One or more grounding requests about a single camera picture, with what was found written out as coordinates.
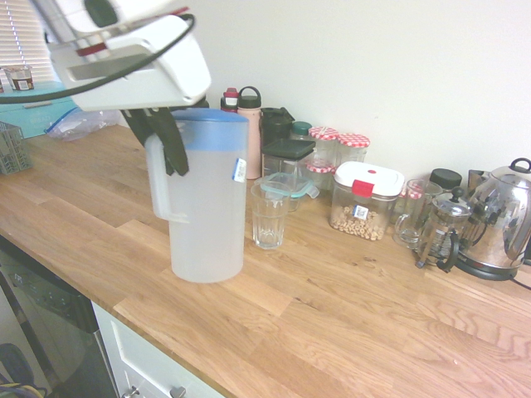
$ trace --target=white plastic pitcher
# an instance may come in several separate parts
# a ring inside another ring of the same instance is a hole
[[[190,171],[168,176],[160,139],[146,140],[153,210],[169,221],[173,272],[190,282],[221,282],[243,266],[248,122],[218,109],[173,116]]]

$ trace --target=clear glass tumbler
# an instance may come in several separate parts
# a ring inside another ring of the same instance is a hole
[[[251,187],[252,239],[262,249],[282,245],[290,196],[290,188],[280,182],[263,182]]]

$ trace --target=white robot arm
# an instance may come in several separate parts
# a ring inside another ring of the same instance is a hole
[[[120,75],[163,52],[146,66],[72,99],[83,110],[120,109],[142,144],[153,133],[161,138],[168,173],[186,173],[186,153],[168,107],[196,104],[211,77],[199,45],[188,33],[187,20],[193,19],[181,15],[179,1],[31,2],[56,40],[48,45],[51,62],[67,89]]]

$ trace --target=glass mug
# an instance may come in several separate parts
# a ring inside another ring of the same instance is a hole
[[[399,245],[415,250],[418,247],[422,228],[430,215],[431,201],[442,193],[442,188],[434,182],[409,180],[406,184],[404,214],[397,219],[393,240]]]

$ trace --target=pink water bottle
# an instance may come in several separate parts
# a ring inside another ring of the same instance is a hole
[[[241,95],[243,90],[251,89],[256,95]],[[249,119],[249,140],[247,146],[247,179],[255,180],[261,176],[260,117],[262,98],[260,92],[248,85],[240,90],[238,96],[238,114]]]

